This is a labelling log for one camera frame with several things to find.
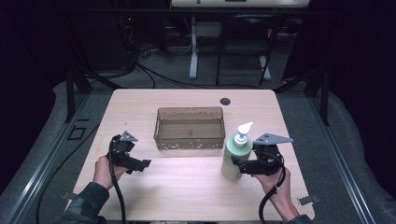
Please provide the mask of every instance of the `light green bottle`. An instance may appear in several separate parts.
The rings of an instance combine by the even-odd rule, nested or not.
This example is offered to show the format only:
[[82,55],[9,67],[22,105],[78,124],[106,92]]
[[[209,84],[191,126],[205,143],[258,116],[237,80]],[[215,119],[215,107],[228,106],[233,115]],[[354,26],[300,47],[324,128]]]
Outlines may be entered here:
[[253,141],[247,136],[251,125],[253,122],[239,126],[238,133],[233,133],[227,138],[221,172],[228,179],[235,180],[242,176],[239,167],[233,164],[231,156],[238,157],[242,161],[248,160],[251,149],[253,149]]

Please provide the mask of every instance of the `human hand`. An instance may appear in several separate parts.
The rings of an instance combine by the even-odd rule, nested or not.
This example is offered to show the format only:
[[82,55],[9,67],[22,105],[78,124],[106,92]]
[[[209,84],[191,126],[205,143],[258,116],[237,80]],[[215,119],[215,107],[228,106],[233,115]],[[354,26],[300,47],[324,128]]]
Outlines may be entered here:
[[[93,182],[102,185],[106,189],[111,189],[113,187],[109,164],[110,161],[106,156],[100,157],[95,163],[95,174],[93,175]],[[128,169],[124,167],[114,166],[114,174],[117,178],[117,181],[127,170]]]
[[[277,183],[282,169],[279,169],[273,175],[254,175],[262,184],[262,189],[268,193]],[[286,177],[276,194],[271,196],[270,202],[274,205],[276,211],[280,214],[285,222],[288,222],[299,216],[296,207],[291,202],[290,196],[290,171],[286,168]]]

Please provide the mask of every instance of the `wooden tabletop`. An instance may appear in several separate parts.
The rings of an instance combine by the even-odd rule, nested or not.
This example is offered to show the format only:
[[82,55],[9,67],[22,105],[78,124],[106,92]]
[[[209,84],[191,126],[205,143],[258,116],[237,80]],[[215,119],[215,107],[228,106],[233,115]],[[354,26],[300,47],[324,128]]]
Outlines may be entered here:
[[[222,105],[220,99],[231,100]],[[131,156],[151,160],[144,172],[123,175],[119,182],[128,220],[136,221],[257,221],[264,193],[250,175],[226,179],[220,170],[223,149],[159,150],[153,138],[159,107],[221,106],[226,136],[240,124],[253,121],[252,139],[264,133],[289,137],[276,95],[263,90],[117,90],[108,104],[91,150],[83,165],[75,193],[92,181],[94,164],[108,152],[114,135],[128,131],[139,140]],[[312,205],[301,206],[298,198],[308,195],[291,143],[279,151],[291,171],[291,198],[302,214],[314,218]],[[120,219],[116,191],[101,211],[107,219]],[[271,203],[264,208],[266,220],[281,220]]]
[[309,0],[172,0],[172,7],[307,7]]

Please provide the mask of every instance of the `brown translucent container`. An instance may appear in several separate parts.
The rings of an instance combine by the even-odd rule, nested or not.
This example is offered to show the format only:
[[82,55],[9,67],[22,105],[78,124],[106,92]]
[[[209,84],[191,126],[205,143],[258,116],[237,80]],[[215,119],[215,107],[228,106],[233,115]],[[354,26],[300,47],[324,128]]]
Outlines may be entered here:
[[221,107],[161,107],[154,139],[158,149],[223,148]]

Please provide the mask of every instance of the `gray carpet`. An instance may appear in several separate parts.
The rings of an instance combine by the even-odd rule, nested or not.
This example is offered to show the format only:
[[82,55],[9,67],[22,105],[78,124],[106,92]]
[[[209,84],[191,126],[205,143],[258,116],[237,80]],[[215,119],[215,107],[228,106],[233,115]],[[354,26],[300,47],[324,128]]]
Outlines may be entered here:
[[[246,89],[249,88],[248,86],[258,88],[259,77],[254,76],[222,77],[220,83],[224,86],[212,86],[215,83],[216,57],[210,45],[210,40],[206,41],[209,41],[209,44],[204,45],[205,42],[202,43],[198,78],[194,81],[189,80],[188,75],[190,52],[175,54],[171,50],[168,50],[168,52],[157,50],[151,52],[151,57],[140,60],[140,62],[166,77],[186,83],[205,85],[206,88]],[[278,39],[274,57],[269,65],[273,80],[264,82],[261,86],[262,89],[272,90],[281,85],[283,68],[291,46],[292,40]],[[153,78],[155,88],[180,88],[158,76],[153,76]],[[135,70],[128,76],[111,80],[130,89],[149,89],[152,87],[151,78],[141,70]],[[51,223],[62,214],[66,206],[66,200],[62,199],[61,195],[65,191],[73,189],[94,138],[94,132],[91,136],[89,134],[100,123],[111,96],[111,91],[103,84],[95,80],[91,80],[91,84],[94,87],[92,94],[83,96],[76,92],[79,99],[78,112],[73,122],[68,126],[64,125],[64,119],[66,118],[65,84],[62,83],[54,89],[57,94],[57,102],[52,114],[21,169],[0,197],[1,223],[6,223],[9,220],[9,216],[14,212],[15,205],[18,204],[18,199],[23,194],[29,180],[35,175],[35,170],[39,167],[40,162],[50,153],[54,147],[54,142],[59,140],[57,137],[64,133],[64,139],[60,141],[62,143],[59,145],[60,153],[53,161],[49,174],[44,177],[48,178],[51,174],[54,174],[59,164],[78,145],[82,145],[49,183],[40,206],[40,223]],[[315,223],[361,223],[345,183],[334,165],[331,146],[325,133],[321,130],[320,121],[315,116],[316,110],[309,103],[310,99],[306,99],[301,92],[303,86],[304,84],[297,86],[288,93],[280,93],[277,98],[290,136],[294,139],[293,146],[308,192],[312,195],[316,194],[320,198],[320,202],[314,204]],[[395,202],[376,184],[375,178],[363,158],[364,151],[359,132],[343,104],[333,95],[330,98],[329,121],[330,129],[345,156],[351,173],[361,188],[362,195],[375,221],[377,223],[396,223]],[[82,139],[67,140],[70,133],[73,133],[70,136],[71,138],[77,138],[82,130],[85,130]],[[32,200],[23,207],[26,213],[21,214],[18,222],[35,223],[35,211],[40,193],[41,190],[37,195],[31,195]]]

